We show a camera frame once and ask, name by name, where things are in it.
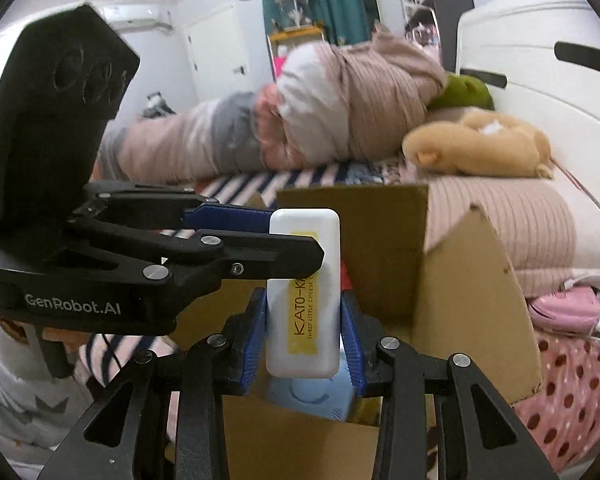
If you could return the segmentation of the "left forearm star sleeve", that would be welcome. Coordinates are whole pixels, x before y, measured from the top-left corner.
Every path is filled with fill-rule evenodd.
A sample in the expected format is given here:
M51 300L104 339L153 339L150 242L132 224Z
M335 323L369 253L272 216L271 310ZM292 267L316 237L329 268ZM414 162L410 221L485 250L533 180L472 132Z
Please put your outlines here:
M0 451L23 479L35 479L92 404L76 375L50 376L27 341L0 324Z

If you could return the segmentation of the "left hand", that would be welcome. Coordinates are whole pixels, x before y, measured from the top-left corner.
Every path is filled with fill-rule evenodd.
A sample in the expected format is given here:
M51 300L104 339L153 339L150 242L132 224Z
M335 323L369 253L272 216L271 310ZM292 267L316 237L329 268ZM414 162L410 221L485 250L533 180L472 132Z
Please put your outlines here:
M29 336L26 327L27 324L17 321L6 320L0 317L0 326L4 332L22 344L30 344L33 339L41 339L50 342L60 342L67 351L73 352L80 348L90 339L90 333L75 332L74 330L60 330L59 328L43 327L42 333L38 334L35 328L32 328L32 336Z

